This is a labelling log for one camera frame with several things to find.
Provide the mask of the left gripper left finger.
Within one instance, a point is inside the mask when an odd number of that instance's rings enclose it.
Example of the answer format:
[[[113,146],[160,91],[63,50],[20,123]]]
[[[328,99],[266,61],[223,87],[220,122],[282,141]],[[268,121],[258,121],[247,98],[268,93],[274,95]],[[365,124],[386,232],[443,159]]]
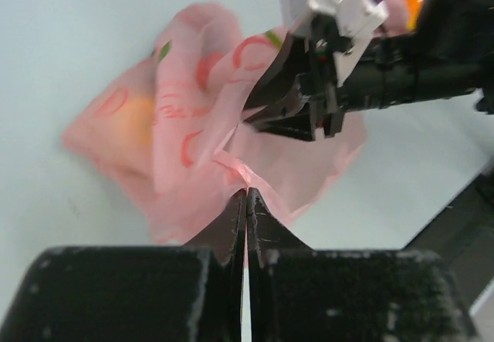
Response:
[[[179,246],[59,246],[28,268],[3,341],[238,341],[247,194]]]

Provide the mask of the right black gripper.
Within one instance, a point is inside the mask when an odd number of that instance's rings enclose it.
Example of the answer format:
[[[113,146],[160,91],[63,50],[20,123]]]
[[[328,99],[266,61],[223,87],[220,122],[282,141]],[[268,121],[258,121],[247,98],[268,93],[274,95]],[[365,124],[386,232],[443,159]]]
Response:
[[[342,86],[334,54],[288,33],[279,53],[254,85],[245,110],[259,108],[250,125],[260,133],[315,141],[333,137],[346,113],[450,99],[481,90],[475,109],[490,112],[490,15],[459,13],[421,19],[406,35],[372,39]],[[296,80],[308,73],[313,98],[305,102]]]

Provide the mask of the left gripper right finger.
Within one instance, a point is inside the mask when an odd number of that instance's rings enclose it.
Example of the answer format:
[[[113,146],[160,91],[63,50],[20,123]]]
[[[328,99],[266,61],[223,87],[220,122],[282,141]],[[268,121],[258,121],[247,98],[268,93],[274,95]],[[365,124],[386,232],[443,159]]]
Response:
[[[424,250],[315,250],[246,203],[254,341],[476,341],[442,259]]]

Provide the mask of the pink plastic bag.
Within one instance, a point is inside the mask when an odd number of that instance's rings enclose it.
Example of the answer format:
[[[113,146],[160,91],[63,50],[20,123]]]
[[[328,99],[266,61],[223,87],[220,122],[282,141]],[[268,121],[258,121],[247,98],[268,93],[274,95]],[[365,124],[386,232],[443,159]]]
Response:
[[[187,242],[243,188],[257,188],[288,224],[344,174],[367,132],[361,113],[348,114],[337,136],[314,142],[261,134],[245,122],[247,96],[285,37],[282,26],[244,37],[232,11],[189,5],[151,55],[69,125],[63,143],[121,186],[156,243]],[[149,147],[117,143],[115,113],[134,97],[154,101]]]

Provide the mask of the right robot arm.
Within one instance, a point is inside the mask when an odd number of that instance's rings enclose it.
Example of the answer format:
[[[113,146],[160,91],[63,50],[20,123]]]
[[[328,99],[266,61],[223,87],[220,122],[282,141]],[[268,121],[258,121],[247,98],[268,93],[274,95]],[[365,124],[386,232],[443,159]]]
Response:
[[[422,0],[393,35],[384,0],[280,0],[287,28],[245,108],[255,129],[313,141],[346,114],[482,91],[493,112],[493,0]]]

